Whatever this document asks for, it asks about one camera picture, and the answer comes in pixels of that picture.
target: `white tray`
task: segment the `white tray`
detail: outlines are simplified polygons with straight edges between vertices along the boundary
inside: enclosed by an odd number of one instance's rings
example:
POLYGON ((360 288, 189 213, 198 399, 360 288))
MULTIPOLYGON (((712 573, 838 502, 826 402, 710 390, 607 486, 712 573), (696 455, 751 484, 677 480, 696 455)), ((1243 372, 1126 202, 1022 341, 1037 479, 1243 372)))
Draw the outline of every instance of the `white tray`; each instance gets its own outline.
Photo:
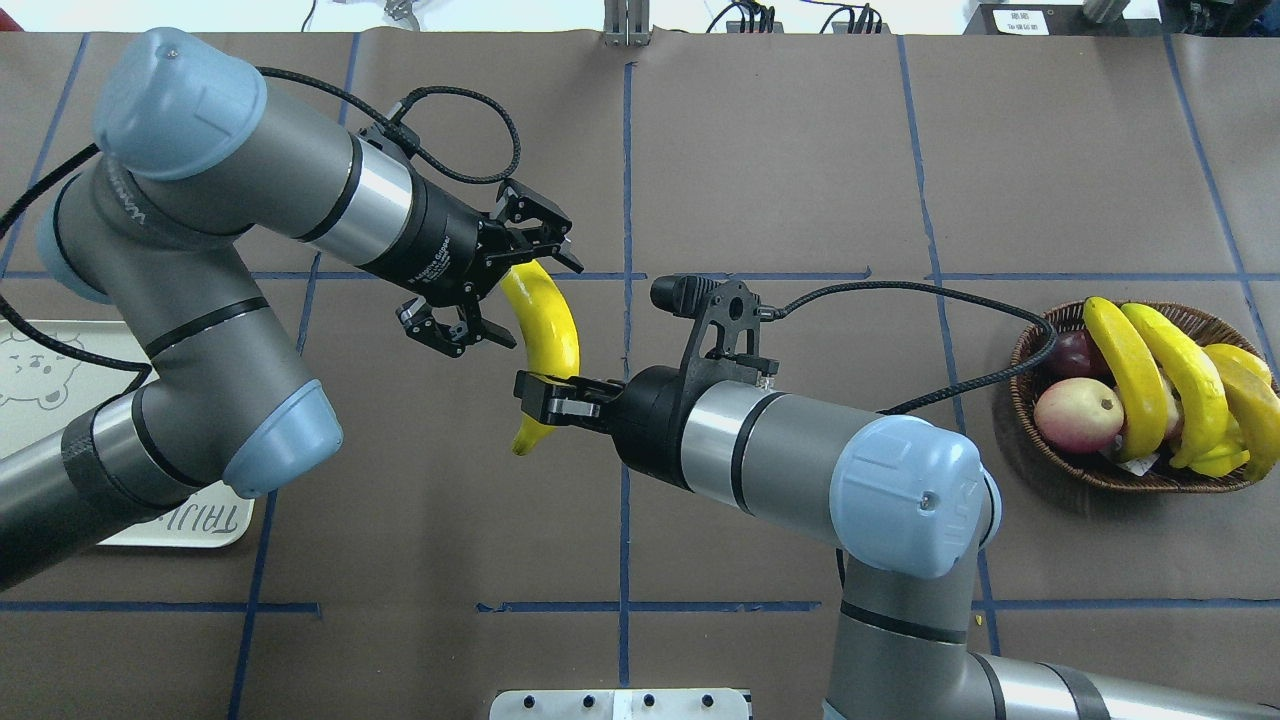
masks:
MULTIPOLYGON (((146 363, 120 322, 35 320, 41 332, 122 360, 146 363)), ((123 391, 133 378, 50 352, 0 322, 0 457, 60 432, 70 420, 123 391)), ((140 523, 100 544, 224 547, 248 530, 253 501, 214 483, 177 510, 140 523)))

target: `white bracket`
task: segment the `white bracket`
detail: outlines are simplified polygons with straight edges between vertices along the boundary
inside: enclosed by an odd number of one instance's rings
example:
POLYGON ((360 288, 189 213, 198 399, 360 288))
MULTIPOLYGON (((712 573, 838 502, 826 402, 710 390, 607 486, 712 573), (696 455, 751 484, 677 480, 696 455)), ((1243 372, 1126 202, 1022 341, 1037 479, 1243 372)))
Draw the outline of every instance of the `white bracket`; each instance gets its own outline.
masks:
POLYGON ((649 45, 649 0, 604 0, 604 42, 649 45))
POLYGON ((750 720, 749 697, 731 688, 507 691, 489 720, 750 720))

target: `bowl of fruit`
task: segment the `bowl of fruit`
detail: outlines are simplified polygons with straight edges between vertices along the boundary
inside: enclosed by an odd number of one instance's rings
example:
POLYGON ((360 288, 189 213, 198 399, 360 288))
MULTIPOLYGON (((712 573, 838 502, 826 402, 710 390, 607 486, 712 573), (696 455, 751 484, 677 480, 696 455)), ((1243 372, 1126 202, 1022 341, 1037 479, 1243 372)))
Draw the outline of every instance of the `bowl of fruit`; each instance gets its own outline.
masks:
MULTIPOLYGON (((1175 302, 1103 297, 1044 318, 1059 332, 1048 357, 1009 383, 1023 451, 1120 492, 1230 492, 1280 460, 1276 383, 1228 323, 1175 302)), ((1028 328, 1012 363, 1044 342, 1028 328)))

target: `brown basket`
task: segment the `brown basket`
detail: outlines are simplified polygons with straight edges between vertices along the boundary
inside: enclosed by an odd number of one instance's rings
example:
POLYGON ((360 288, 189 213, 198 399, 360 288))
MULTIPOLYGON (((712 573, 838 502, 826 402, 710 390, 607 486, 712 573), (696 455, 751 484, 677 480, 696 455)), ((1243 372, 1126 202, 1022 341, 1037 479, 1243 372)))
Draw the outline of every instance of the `brown basket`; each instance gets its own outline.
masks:
MULTIPOLYGON (((1243 347, 1254 355, 1258 354, 1253 345, 1236 332, 1235 328, 1208 313, 1175 302, 1144 304, 1160 310, 1161 314, 1201 346, 1224 342, 1243 347)), ((1044 319, 1052 323, 1060 333, 1071 332, 1084 329, 1083 313, 1084 302, 1069 302, 1046 313, 1044 319)), ((1043 345, 1044 333, 1036 325, 1027 328, 1014 346, 1011 363, 1021 363, 1043 345)), ((1039 429, 1036 428, 1036 423, 1032 421, 1036 400, 1056 379, 1048 370, 1039 366, 1009 380, 1009 391, 1014 402, 1014 418, 1021 425, 1023 430, 1016 434, 1025 441, 1019 442, 1021 446, 1019 450, 1042 455, 1052 466, 1062 470, 1070 478, 1098 488, 1133 493, 1231 492, 1253 484, 1244 479, 1243 468, 1238 468, 1221 478, 1208 478, 1185 468, 1171 468, 1169 465, 1170 455, 1165 448, 1161 448, 1160 460, 1156 465, 1142 477, 1115 466, 1110 460, 1096 452, 1089 455, 1060 455, 1044 442, 1039 429)))

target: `cartoon bear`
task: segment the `cartoon bear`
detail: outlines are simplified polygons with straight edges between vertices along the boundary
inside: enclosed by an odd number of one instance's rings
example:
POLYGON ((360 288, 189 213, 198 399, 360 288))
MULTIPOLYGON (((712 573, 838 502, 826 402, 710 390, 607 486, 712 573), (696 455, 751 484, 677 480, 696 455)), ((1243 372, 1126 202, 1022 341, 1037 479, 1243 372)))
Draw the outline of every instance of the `cartoon bear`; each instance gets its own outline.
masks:
MULTIPOLYGON (((77 340, 79 336, 51 337, 72 347, 84 348, 77 340)), ((26 336, 10 332, 9 337, 0 340, 0 405, 10 400, 35 401, 41 410, 56 410, 67 402, 67 383, 79 366, 79 360, 46 350, 26 336)))

